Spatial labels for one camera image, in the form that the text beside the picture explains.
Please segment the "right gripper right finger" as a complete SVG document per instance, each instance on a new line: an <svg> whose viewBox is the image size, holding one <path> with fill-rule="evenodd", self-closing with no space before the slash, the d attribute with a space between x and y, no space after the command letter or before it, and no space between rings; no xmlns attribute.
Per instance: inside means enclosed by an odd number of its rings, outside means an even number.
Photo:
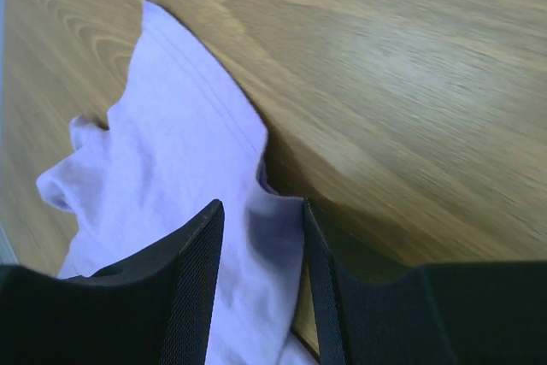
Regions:
<svg viewBox="0 0 547 365"><path fill-rule="evenodd" d="M321 363L545 363L545 262L410 267L311 202L303 229Z"/></svg>

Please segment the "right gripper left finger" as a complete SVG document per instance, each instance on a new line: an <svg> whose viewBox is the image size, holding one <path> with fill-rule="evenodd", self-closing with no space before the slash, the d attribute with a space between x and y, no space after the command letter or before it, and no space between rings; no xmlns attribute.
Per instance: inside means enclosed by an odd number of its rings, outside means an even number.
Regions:
<svg viewBox="0 0 547 365"><path fill-rule="evenodd" d="M202 364L221 256L222 203L89 277L1 268L4 364Z"/></svg>

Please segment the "lavender t shirt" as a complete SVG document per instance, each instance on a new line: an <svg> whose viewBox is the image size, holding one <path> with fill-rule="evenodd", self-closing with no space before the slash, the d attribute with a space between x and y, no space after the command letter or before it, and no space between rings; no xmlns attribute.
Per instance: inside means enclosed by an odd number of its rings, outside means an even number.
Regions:
<svg viewBox="0 0 547 365"><path fill-rule="evenodd" d="M268 186L268 130L245 94L152 2L143 4L126 89L107 122L74 118L73 153L38 177L43 200L78 223L60 277L90 276L218 199L225 226L207 363L313 363L291 332L303 202Z"/></svg>

